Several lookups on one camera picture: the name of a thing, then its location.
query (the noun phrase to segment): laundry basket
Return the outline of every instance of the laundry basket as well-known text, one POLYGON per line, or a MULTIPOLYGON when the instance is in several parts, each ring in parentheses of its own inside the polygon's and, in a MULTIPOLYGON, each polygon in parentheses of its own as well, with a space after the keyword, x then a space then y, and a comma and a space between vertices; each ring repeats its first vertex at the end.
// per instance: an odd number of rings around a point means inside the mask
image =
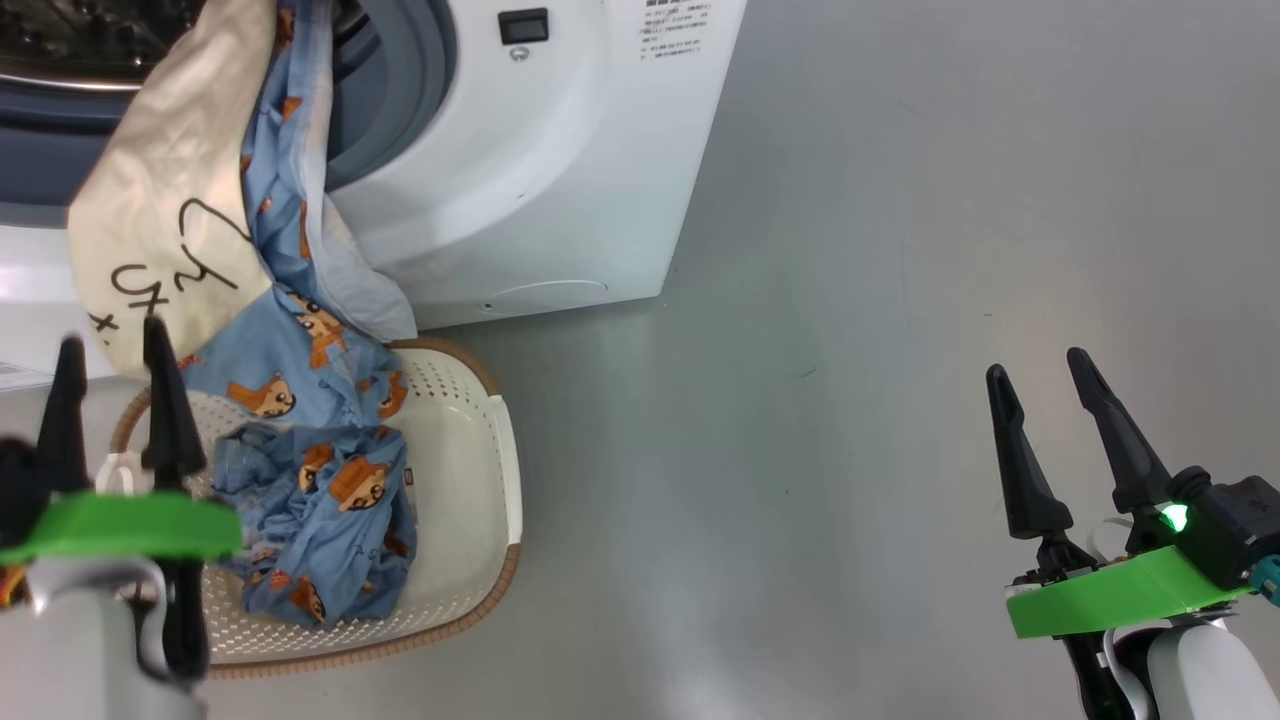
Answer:
MULTIPOLYGON (((485 369, 458 346, 434 338, 397 342, 410 393, 388 425, 408 445, 407 477, 417 515, 417 557, 396 611, 385 620, 342 620, 306 629, 241 610, 242 582, 207 566, 205 623, 212 678, 279 675, 351 665, 456 635, 506 594, 520 561, 520 465, 507 405, 485 369)), ((224 397, 189 393, 196 427, 214 441, 256 419, 224 397)), ((111 451, 146 445, 150 392, 125 409, 111 451)), ((210 470, 188 479, 207 495, 210 470)))

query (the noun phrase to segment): cartoon animal print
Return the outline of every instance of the cartoon animal print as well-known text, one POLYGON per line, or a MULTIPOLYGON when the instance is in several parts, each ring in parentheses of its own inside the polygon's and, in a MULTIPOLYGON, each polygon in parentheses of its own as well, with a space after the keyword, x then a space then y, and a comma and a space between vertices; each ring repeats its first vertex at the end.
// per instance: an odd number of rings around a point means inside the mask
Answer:
POLYGON ((333 446, 328 442, 312 445, 302 456, 302 468, 298 468, 298 489, 303 493, 316 489, 316 473, 333 460, 333 446))
POLYGON ((311 259, 311 243, 307 242, 307 201, 302 201, 302 211, 298 213, 298 255, 303 260, 311 259))
POLYGON ((274 547, 264 547, 262 550, 253 553, 253 557, 250 560, 250 564, 257 565, 264 560, 270 560, 271 557, 275 557, 275 552, 276 551, 274 547))
POLYGON ((275 17, 275 49, 293 42, 293 9, 280 8, 275 17))
POLYGON ((399 541, 390 528, 387 528, 387 534, 383 536, 383 547, 387 552, 392 555, 398 555, 399 557, 408 557, 408 546, 399 541))
POLYGON ((338 322, 338 318, 334 318, 333 313, 325 310, 315 301, 307 300, 296 292, 291 292, 289 299, 293 300, 293 304, 297 305, 305 315, 315 315, 325 327, 330 329, 342 328, 342 323, 338 322))
POLYGON ((342 340, 343 324, 333 316, 333 313, 306 297, 296 292, 291 292, 289 297, 302 310, 302 314, 294 315, 293 319, 311 336, 311 369, 324 368, 329 364, 329 346, 337 345, 343 351, 347 350, 347 342, 342 340))
POLYGON ((275 570, 271 570, 271 579, 268 580, 266 587, 273 591, 279 591, 289 587, 291 582, 289 575, 284 570, 276 568, 275 570))
POLYGON ((312 370, 329 364, 330 346, 337 345, 343 352, 347 351, 347 342, 342 340, 342 325, 326 325, 317 315, 294 315, 293 319, 311 336, 312 370))
POLYGON ((342 466, 333 482, 329 495, 338 501, 338 510, 367 510, 387 495, 387 470, 389 464, 372 465, 365 456, 356 457, 342 466))
POLYGON ((285 97, 284 102, 280 104, 280 122, 287 123, 293 113, 302 106, 301 97, 285 97))
POLYGON ((271 379, 257 389, 247 388, 239 383, 229 383, 227 397, 239 402, 259 418, 288 415, 297 404, 293 391, 289 389, 289 384, 284 382, 280 373, 271 375, 271 379))
POLYGON ((310 578, 298 580, 298 587, 293 588, 293 592, 289 593, 289 602, 324 623, 324 601, 320 600, 320 593, 316 592, 316 587, 311 584, 310 578))
POLYGON ((401 405, 404 405, 404 397, 408 395, 408 388, 401 384, 401 378, 403 377, 404 373, 398 370, 390 374, 390 387, 387 389, 387 397, 378 404, 378 416, 383 420, 399 413, 401 405))

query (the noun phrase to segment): gray floor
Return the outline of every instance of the gray floor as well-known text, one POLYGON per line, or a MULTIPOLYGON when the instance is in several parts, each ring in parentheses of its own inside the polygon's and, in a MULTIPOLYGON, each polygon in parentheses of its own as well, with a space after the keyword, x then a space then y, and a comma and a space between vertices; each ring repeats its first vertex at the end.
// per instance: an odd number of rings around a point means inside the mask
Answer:
MULTIPOLYGON (((982 374, 1080 528, 1110 475, 1071 345, 1171 468, 1280 482, 1277 32, 1251 0, 756 0, 664 295, 448 333, 520 442, 499 609, 211 684, 212 716, 1080 717, 1004 612, 1034 547, 982 374)), ((1280 680, 1280 614, 1244 611, 1280 680)))

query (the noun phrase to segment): blue clothing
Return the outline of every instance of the blue clothing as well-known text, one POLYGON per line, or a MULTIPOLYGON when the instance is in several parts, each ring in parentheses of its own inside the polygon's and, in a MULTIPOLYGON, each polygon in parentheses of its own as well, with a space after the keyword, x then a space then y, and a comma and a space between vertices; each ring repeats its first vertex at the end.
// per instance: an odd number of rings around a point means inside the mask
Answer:
POLYGON ((275 287, 184 359, 183 378, 264 420, 372 427, 408 389, 396 355, 358 329, 385 338, 413 337, 416 327, 396 283, 343 241, 346 225, 324 197, 332 12, 326 1, 279 4, 279 51, 242 156, 250 237, 275 287), (376 307, 376 316, 364 311, 376 307))
POLYGON ((291 425, 220 438, 212 487, 244 530, 246 555, 227 561, 244 611, 317 626, 390 615, 413 560, 404 441, 381 425, 408 383, 365 332, 417 331, 324 196, 332 4, 280 0, 279 14, 242 156, 250 237, 274 287, 182 365, 188 389, 291 425))
POLYGON ((284 44, 241 151, 253 245, 275 279, 379 341, 417 337, 399 286, 374 270, 324 193, 333 105, 333 3, 282 0, 284 44))
POLYGON ((187 389, 298 425, 371 432, 408 393, 394 352, 279 283, 183 365, 187 389))
POLYGON ((404 439, 379 428, 244 425, 218 441, 214 495, 241 518, 246 612, 303 626, 387 618, 413 561, 404 439))

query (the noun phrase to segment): white washing machine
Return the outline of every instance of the white washing machine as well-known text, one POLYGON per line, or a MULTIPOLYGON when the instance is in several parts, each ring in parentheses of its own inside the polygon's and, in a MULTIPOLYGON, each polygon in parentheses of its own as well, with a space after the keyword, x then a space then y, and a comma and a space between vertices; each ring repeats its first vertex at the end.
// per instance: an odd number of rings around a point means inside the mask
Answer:
MULTIPOLYGON (((92 332, 65 208, 201 1, 0 0, 0 363, 92 332)), ((329 190, 419 327, 659 293, 744 6, 343 3, 329 190)))

